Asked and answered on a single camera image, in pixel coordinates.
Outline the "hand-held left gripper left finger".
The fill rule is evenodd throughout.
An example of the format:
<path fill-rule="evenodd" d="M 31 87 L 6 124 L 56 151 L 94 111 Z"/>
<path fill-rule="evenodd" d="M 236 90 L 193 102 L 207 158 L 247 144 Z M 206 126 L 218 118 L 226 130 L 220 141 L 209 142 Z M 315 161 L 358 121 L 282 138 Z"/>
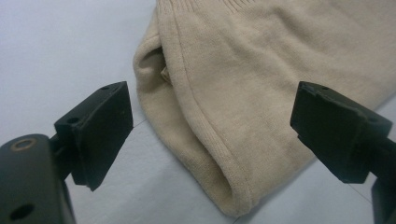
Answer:
<path fill-rule="evenodd" d="M 128 84 L 106 85 L 54 123 L 60 176 L 96 190 L 134 127 Z"/>

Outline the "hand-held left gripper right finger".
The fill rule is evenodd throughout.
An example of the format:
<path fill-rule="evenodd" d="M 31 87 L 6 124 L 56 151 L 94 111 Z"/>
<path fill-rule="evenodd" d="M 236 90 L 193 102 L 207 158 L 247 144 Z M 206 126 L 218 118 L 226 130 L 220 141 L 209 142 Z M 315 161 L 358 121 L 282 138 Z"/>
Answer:
<path fill-rule="evenodd" d="M 392 122 L 319 84 L 298 85 L 290 118 L 299 140 L 342 182 L 361 184 L 373 173 L 396 184 Z"/>

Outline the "beige knit sweater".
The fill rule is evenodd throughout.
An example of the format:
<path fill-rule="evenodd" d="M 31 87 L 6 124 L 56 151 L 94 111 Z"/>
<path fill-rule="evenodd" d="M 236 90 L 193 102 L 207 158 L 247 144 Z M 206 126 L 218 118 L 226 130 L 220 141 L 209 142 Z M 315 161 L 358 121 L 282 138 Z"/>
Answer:
<path fill-rule="evenodd" d="M 368 108 L 396 93 L 396 0 L 157 0 L 134 73 L 155 133 L 240 217 L 313 157 L 300 82 Z"/>

